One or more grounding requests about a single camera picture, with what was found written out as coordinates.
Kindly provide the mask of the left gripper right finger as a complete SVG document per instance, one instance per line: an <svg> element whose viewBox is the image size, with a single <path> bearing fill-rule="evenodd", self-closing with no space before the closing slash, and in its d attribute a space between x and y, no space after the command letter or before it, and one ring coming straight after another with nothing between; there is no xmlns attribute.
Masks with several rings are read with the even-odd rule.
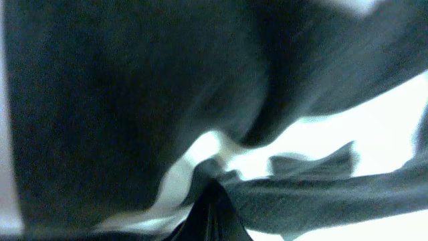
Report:
<svg viewBox="0 0 428 241"><path fill-rule="evenodd" d="M218 183L211 183L211 239L214 241L253 241L227 195Z"/></svg>

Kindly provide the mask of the dark green t-shirt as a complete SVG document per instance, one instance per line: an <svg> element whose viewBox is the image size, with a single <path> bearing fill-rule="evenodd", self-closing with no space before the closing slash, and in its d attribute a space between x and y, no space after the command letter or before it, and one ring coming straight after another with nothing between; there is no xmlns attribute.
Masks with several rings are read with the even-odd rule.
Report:
<svg viewBox="0 0 428 241"><path fill-rule="evenodd" d="M2 1L1 239L427 209L426 1Z"/></svg>

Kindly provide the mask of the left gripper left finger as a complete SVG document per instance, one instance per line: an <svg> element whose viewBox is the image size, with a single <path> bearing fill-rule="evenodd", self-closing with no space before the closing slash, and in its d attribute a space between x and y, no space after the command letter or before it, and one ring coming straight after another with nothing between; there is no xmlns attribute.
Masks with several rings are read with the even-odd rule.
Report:
<svg viewBox="0 0 428 241"><path fill-rule="evenodd" d="M165 241L209 241L211 240L211 184L194 203L185 221Z"/></svg>

